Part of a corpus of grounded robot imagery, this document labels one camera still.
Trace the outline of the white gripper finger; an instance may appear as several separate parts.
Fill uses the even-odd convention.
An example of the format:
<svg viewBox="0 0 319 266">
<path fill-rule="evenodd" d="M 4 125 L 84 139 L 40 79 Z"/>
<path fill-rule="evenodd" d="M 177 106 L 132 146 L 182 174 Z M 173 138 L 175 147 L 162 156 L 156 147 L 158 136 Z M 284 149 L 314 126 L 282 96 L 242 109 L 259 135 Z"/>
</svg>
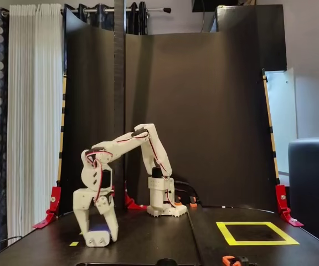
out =
<svg viewBox="0 0 319 266">
<path fill-rule="evenodd" d="M 75 216 L 79 224 L 80 230 L 86 241 L 90 241 L 89 235 L 89 210 L 88 209 L 75 209 Z"/>
<path fill-rule="evenodd" d="M 96 207 L 99 213 L 104 216 L 112 241 L 116 242 L 118 238 L 119 225 L 117 222 L 112 195 L 100 196 L 96 201 Z"/>
</svg>

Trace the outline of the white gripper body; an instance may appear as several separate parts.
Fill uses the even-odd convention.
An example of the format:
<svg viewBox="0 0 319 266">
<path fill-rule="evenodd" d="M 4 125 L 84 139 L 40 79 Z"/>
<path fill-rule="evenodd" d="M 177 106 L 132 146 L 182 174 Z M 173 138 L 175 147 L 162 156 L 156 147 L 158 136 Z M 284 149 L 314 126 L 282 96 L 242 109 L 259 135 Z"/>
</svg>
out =
<svg viewBox="0 0 319 266">
<path fill-rule="evenodd" d="M 85 170 L 81 179 L 86 188 L 74 191 L 73 210 L 88 210 L 92 203 L 100 210 L 114 208 L 111 170 Z"/>
</svg>

